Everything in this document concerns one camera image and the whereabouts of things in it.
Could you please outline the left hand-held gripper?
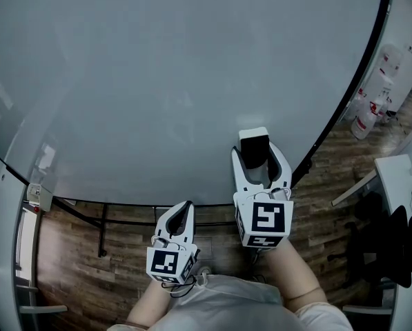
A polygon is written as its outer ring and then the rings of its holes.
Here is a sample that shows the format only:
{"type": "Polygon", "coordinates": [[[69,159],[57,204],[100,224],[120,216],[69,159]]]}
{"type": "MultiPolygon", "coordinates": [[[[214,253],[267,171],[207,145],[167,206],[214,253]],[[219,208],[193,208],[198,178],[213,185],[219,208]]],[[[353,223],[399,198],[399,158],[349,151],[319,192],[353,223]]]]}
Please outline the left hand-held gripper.
{"type": "Polygon", "coordinates": [[[156,234],[147,248],[146,273],[161,283],[185,284],[199,254],[193,243],[193,202],[183,201],[163,213],[157,221],[156,234]]]}

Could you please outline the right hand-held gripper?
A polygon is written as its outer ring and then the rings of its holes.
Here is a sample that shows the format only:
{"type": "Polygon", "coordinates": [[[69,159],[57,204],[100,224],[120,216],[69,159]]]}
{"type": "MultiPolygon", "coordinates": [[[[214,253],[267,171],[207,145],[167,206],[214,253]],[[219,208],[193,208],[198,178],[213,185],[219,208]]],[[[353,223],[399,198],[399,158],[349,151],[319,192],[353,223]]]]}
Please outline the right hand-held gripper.
{"type": "Polygon", "coordinates": [[[236,187],[235,219],[242,245],[260,250],[276,248],[288,238],[293,218],[292,170],[286,157],[269,142],[267,168],[271,183],[268,189],[250,178],[236,146],[231,150],[231,159],[236,187]]]}

